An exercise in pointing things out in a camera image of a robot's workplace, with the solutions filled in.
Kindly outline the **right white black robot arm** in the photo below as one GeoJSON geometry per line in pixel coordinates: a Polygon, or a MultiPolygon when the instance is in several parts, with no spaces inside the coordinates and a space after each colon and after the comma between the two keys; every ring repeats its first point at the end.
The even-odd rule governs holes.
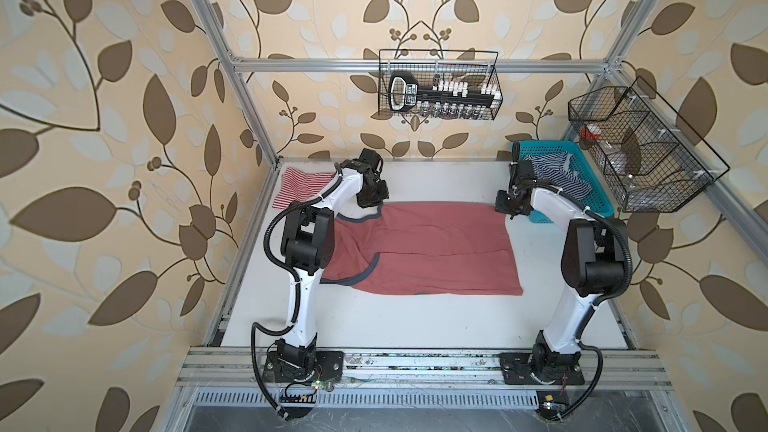
{"type": "Polygon", "coordinates": [[[550,383],[578,365],[585,348],[583,332],[601,304],[629,287],[632,257],[627,229],[564,188],[538,178],[529,160],[513,160],[509,172],[508,187],[497,193],[496,210],[512,218],[538,211],[565,232],[560,261],[565,288],[528,359],[529,374],[550,383]]]}

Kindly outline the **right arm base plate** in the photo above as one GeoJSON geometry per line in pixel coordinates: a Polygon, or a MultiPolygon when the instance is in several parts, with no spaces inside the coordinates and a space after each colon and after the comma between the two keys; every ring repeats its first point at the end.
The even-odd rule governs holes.
{"type": "Polygon", "coordinates": [[[506,352],[499,364],[506,385],[562,386],[585,384],[580,353],[506,352]]]}

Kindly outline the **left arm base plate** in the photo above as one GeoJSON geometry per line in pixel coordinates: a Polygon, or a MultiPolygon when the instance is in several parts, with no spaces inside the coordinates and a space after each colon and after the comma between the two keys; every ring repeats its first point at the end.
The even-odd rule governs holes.
{"type": "Polygon", "coordinates": [[[274,383],[338,381],[343,374],[344,358],[345,354],[337,350],[270,351],[262,378],[274,383]]]}

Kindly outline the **maroon tank top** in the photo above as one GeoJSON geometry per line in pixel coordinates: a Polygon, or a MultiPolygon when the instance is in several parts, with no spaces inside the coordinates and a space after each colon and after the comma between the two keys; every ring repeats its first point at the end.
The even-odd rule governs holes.
{"type": "Polygon", "coordinates": [[[389,296],[520,296],[506,218],[488,204],[393,202],[335,219],[328,285],[389,296]]]}

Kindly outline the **red white striped tank top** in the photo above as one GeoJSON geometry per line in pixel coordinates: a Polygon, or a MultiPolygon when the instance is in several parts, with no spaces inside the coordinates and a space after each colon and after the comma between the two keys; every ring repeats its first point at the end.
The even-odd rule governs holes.
{"type": "Polygon", "coordinates": [[[305,172],[287,167],[281,176],[280,188],[272,207],[284,210],[294,201],[306,202],[323,191],[335,176],[334,172],[305,172]]]}

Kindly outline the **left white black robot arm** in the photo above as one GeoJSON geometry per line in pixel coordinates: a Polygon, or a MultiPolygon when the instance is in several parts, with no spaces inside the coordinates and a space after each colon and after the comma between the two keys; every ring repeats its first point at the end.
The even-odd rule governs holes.
{"type": "Polygon", "coordinates": [[[351,199],[361,208],[381,205],[389,198],[381,178],[383,159],[363,149],[354,159],[334,165],[330,180],[305,200],[294,200],[267,226],[263,249],[267,259],[288,272],[293,295],[286,325],[252,329],[275,339],[267,364],[277,381],[320,376],[317,359],[315,295],[335,248],[335,218],[351,199]]]}

